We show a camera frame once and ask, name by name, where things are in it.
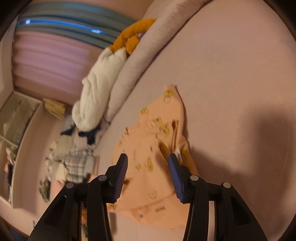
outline black cloth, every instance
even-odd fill
[[[11,186],[12,183],[12,173],[13,173],[13,165],[10,163],[8,164],[8,176],[7,176],[7,181],[8,185]]]
[[[87,138],[87,144],[88,145],[93,145],[96,142],[96,132],[99,131],[100,129],[101,129],[101,126],[99,124],[92,131],[87,131],[87,132],[81,131],[81,132],[78,132],[78,135],[80,137],[86,137]]]

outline beige cloth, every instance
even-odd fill
[[[160,142],[170,152],[179,148],[184,164],[197,174],[182,134],[183,122],[183,103],[173,85],[140,111],[137,124],[126,128],[112,154],[115,164],[120,154],[126,153],[128,170],[121,197],[109,205],[109,211],[150,226],[171,229],[186,225],[189,205],[177,199],[167,160],[159,148]]]

